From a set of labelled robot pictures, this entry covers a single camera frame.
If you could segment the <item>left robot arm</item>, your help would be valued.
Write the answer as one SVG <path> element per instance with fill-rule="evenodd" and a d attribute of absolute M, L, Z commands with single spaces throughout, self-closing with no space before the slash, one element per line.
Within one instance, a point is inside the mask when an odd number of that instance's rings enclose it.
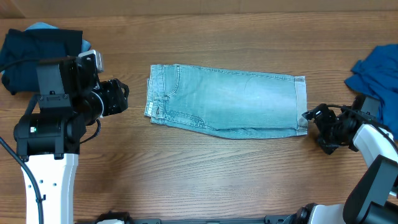
<path fill-rule="evenodd" d="M 23 163 L 27 223 L 73 223 L 73 189 L 87 126 L 128 107 L 129 88 L 99 80 L 101 55 L 42 60 L 39 95 L 14 128 Z"/>

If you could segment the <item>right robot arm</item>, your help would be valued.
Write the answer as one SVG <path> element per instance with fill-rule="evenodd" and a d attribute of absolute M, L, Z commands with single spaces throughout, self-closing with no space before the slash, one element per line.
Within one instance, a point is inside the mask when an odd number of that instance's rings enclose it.
<path fill-rule="evenodd" d="M 344 204 L 311 203 L 287 217 L 285 223 L 361 223 L 397 224 L 397 205 L 388 201 L 397 196 L 397 145 L 385 125 L 376 121 L 379 100 L 358 95 L 350 106 L 320 104 L 303 113 L 313 121 L 319 135 L 317 143 L 330 155 L 347 146 L 359 152 L 368 169 Z"/>

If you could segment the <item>light blue denim shorts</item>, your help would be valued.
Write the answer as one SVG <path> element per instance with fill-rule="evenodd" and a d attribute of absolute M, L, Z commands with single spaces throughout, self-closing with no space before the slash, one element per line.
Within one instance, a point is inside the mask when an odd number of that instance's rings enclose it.
<path fill-rule="evenodd" d="M 151 65 L 144 114 L 152 123 L 228 139 L 303 136 L 304 76 L 196 65 Z"/>

